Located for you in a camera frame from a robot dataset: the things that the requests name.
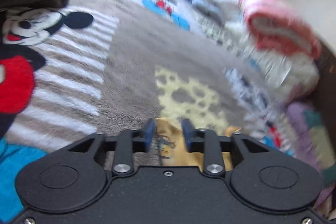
purple fabric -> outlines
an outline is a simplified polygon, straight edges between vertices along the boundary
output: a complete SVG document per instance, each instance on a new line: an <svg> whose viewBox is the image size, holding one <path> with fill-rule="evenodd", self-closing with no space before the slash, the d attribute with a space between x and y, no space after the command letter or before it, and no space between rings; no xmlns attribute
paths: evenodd
<svg viewBox="0 0 336 224"><path fill-rule="evenodd" d="M297 134L297 158L303 162L314 167L317 171L321 171L322 167L317 159L317 155L314 151L314 146L309 135L309 128L303 116L305 110L314 110L309 104L294 102L288 106L286 115L289 122L294 128ZM326 189L323 189L315 206L321 205L332 193L334 185Z"/></svg>

striped pattern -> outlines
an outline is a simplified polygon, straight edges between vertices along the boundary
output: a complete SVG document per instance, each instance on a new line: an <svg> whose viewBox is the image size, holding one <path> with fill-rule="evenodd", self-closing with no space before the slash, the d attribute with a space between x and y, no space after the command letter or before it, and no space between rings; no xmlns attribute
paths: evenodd
<svg viewBox="0 0 336 224"><path fill-rule="evenodd" d="M47 63L35 71L36 88L7 138L48 151L96 132L103 71L119 20L95 10L68 7L61 12L88 12L94 22L84 29L63 26L50 39L32 46Z"/></svg>

silver screw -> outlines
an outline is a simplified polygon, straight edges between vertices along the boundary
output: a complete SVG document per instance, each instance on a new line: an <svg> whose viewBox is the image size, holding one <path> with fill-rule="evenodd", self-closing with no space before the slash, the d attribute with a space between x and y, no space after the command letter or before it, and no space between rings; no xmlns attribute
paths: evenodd
<svg viewBox="0 0 336 224"><path fill-rule="evenodd" d="M313 220L311 218L305 218L301 222L302 224L313 224Z"/></svg>
<svg viewBox="0 0 336 224"><path fill-rule="evenodd" d="M217 173L222 172L224 170L224 168L223 168L223 166L221 166L219 164L210 164L210 165L207 166L207 170L210 173L217 174Z"/></svg>
<svg viewBox="0 0 336 224"><path fill-rule="evenodd" d="M130 171L131 167L127 164L117 164L114 167L114 170L118 173L126 173L128 171Z"/></svg>
<svg viewBox="0 0 336 224"><path fill-rule="evenodd" d="M163 173L166 177L171 177L174 173L171 171L166 171Z"/></svg>
<svg viewBox="0 0 336 224"><path fill-rule="evenodd" d="M24 221L23 221L24 224L35 224L35 220L32 219L32 218L26 218Z"/></svg>

folded blue fabric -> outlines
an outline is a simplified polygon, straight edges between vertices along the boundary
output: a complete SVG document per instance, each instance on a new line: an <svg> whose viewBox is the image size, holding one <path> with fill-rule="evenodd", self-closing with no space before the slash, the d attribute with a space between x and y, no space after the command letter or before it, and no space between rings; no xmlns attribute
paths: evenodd
<svg viewBox="0 0 336 224"><path fill-rule="evenodd" d="M27 164L46 154L37 148L0 140L0 223L10 221L23 209L14 186L16 175Z"/></svg>

